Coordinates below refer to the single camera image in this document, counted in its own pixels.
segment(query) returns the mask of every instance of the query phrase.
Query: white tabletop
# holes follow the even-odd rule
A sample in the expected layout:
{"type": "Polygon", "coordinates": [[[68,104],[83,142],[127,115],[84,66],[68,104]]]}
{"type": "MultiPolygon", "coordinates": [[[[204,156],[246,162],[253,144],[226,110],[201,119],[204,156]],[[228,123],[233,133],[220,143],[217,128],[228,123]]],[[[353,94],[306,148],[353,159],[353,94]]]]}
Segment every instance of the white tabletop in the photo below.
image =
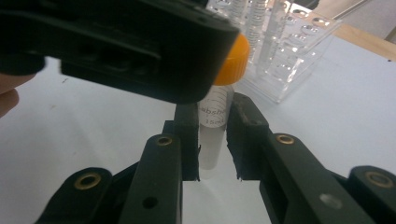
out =
{"type": "MultiPolygon", "coordinates": [[[[76,171],[113,174],[139,160],[175,106],[59,75],[49,65],[18,88],[0,119],[0,223],[32,223],[76,171]]],[[[280,105],[243,86],[274,132],[299,137],[329,169],[357,165],[396,174],[396,63],[335,38],[314,74],[280,105]]],[[[183,222],[270,223],[256,181],[238,181],[223,147],[217,175],[184,183],[183,222]]]]}

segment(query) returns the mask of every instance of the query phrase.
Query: tube with orange cap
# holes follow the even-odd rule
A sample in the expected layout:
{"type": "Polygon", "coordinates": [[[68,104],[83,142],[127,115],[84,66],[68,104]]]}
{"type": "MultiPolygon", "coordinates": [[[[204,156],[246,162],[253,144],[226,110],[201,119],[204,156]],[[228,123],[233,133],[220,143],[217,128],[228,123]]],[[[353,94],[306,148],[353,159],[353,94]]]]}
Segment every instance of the tube with orange cap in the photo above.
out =
{"type": "Polygon", "coordinates": [[[207,96],[199,103],[200,177],[210,178],[219,159],[227,119],[233,101],[233,84],[248,63],[248,40],[239,35],[207,96]]]}

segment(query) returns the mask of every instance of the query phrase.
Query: gray floor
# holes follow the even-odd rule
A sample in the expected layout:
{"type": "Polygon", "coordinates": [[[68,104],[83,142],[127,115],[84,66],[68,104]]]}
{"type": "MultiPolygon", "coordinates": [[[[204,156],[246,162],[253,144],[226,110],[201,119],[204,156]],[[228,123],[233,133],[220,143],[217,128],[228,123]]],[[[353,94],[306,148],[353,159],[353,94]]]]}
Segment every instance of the gray floor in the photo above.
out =
{"type": "Polygon", "coordinates": [[[383,39],[396,27],[396,0],[320,0],[315,11],[383,39]]]}

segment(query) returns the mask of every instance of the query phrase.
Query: human hand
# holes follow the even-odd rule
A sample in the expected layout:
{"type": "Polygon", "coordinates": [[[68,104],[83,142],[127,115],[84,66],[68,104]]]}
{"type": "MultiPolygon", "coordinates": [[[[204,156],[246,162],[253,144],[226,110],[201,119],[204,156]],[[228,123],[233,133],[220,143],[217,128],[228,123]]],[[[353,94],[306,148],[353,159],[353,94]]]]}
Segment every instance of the human hand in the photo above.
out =
{"type": "Polygon", "coordinates": [[[0,73],[0,118],[17,105],[19,96],[15,88],[34,76],[10,76],[0,73]]]}

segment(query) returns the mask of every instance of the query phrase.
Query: orange cap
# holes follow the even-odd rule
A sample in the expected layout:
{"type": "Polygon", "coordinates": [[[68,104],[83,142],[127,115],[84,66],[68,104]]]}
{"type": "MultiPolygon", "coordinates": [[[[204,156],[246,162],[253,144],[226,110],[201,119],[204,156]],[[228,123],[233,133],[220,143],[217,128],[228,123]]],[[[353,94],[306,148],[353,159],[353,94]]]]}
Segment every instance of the orange cap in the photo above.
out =
{"type": "Polygon", "coordinates": [[[248,63],[248,40],[239,35],[228,53],[227,59],[221,67],[213,85],[227,86],[237,82],[245,74],[248,63]]]}

